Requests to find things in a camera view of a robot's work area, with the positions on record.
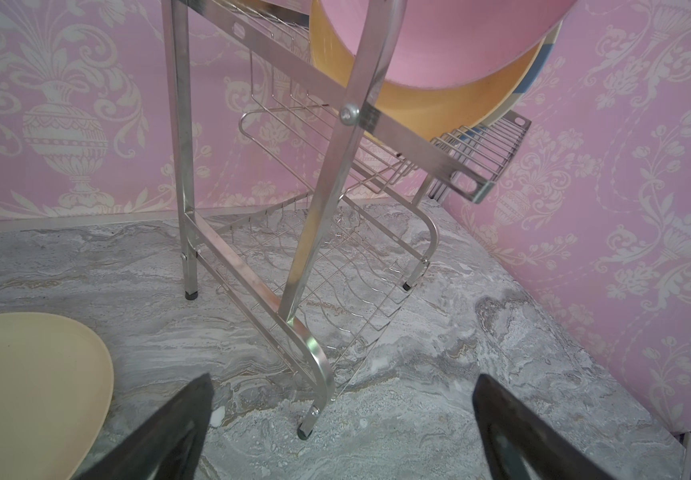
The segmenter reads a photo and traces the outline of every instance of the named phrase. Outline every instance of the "gray marble surface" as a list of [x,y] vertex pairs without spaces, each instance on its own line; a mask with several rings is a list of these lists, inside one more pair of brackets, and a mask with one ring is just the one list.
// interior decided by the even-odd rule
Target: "gray marble surface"
[[[431,268],[307,442],[295,430],[310,389],[203,269],[198,300],[184,299],[175,222],[0,234],[0,312],[66,315],[108,346],[114,398],[80,471],[209,372],[226,416],[197,478],[489,478],[471,408],[487,372],[614,477],[678,478],[677,441],[442,208],[425,208],[441,232]],[[425,241],[402,210],[368,209]]]

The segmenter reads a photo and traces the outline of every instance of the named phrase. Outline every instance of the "dish rack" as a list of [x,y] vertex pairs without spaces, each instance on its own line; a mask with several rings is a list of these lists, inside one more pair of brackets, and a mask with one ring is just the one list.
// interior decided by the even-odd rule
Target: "dish rack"
[[[186,298],[198,296],[198,262],[311,385],[312,406],[298,427],[305,440],[428,268],[438,234],[418,205],[431,182],[481,202],[530,122],[509,112],[507,124],[496,124],[501,129],[461,128],[428,142],[376,109],[406,0],[370,3],[346,87],[310,64],[307,15],[260,0],[161,3]],[[239,130],[306,190],[217,227],[194,208],[189,8],[249,49],[257,108],[242,115]],[[268,88],[256,87],[261,77]],[[298,171],[280,158],[254,134],[257,116],[283,125],[321,161],[320,170]],[[405,198],[394,187],[418,168],[427,176]],[[405,232],[406,222],[373,216],[357,200],[364,196],[393,199],[427,231]]]

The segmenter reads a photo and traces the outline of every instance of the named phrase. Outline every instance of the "wall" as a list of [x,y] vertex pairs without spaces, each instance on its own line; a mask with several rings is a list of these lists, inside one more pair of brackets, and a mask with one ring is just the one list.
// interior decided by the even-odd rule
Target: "wall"
[[[246,50],[193,12],[190,31],[198,206],[304,191],[236,128],[257,108]],[[259,98],[285,87],[260,71]],[[0,220],[173,209],[167,98],[158,0],[0,0]],[[268,115],[247,124],[316,176],[316,152],[282,124]]]
[[588,0],[515,108],[525,145],[445,207],[642,404],[691,430],[691,0]]

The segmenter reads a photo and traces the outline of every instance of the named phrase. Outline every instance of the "screw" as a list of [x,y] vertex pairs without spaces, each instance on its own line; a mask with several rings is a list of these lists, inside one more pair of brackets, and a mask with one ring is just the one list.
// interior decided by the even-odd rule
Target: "screw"
[[340,109],[340,121],[344,125],[354,125],[359,119],[359,107],[354,104],[345,104]]

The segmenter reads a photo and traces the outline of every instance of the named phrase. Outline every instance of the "beige plate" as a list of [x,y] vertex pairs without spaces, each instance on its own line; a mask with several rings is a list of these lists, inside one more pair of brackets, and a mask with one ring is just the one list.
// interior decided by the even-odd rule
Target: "beige plate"
[[114,389],[103,341],[49,313],[0,314],[0,480],[70,478]]

